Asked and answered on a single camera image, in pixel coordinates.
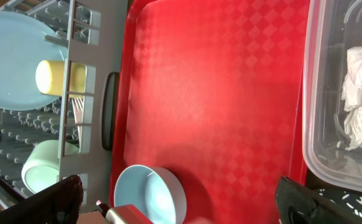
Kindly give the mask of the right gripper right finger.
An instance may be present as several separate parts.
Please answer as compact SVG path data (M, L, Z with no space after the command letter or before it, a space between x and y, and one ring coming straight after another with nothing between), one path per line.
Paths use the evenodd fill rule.
M362 224L359 216L288 177L278 182L276 207L282 224Z

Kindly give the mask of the white plastic fork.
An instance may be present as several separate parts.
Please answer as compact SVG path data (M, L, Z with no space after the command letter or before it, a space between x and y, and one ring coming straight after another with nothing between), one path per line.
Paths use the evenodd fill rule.
M83 116L83 99L81 97L72 98L72 106L73 106L73 114L75 119L75 124L79 124L82 122ZM81 144L81 126L77 126L78 130L78 140L79 144Z

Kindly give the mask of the yellow plastic cup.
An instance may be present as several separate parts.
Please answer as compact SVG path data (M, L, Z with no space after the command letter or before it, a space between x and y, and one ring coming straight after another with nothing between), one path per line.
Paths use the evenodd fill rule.
M43 60L35 72L35 81L39 91L46 95L62 96L65 62L60 60ZM84 93L86 66L72 63L69 91Z

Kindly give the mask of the small blue food bowl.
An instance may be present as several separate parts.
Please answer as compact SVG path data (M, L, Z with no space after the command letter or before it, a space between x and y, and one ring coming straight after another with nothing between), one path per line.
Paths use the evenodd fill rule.
M133 165L119 175L114 206L133 205L152 223L182 224L187 199L182 184L163 167Z

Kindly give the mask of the light blue plate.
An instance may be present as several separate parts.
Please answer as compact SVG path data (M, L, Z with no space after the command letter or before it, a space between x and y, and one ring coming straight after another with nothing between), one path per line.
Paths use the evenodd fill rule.
M44 23L15 12L0 11L0 108L27 111L56 100L41 94L35 81L43 60L65 60L68 50L44 38L55 32Z

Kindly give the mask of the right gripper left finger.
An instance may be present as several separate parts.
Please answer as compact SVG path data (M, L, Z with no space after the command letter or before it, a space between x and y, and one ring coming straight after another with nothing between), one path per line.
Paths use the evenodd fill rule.
M0 224L76 224L83 202L79 176L71 175L0 212Z

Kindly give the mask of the light green bowl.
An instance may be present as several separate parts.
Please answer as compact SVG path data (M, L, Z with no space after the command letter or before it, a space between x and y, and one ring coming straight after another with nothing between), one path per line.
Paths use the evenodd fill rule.
M56 139L40 142L25 161L21 177L24 185L33 194L57 183L60 170L58 145Z

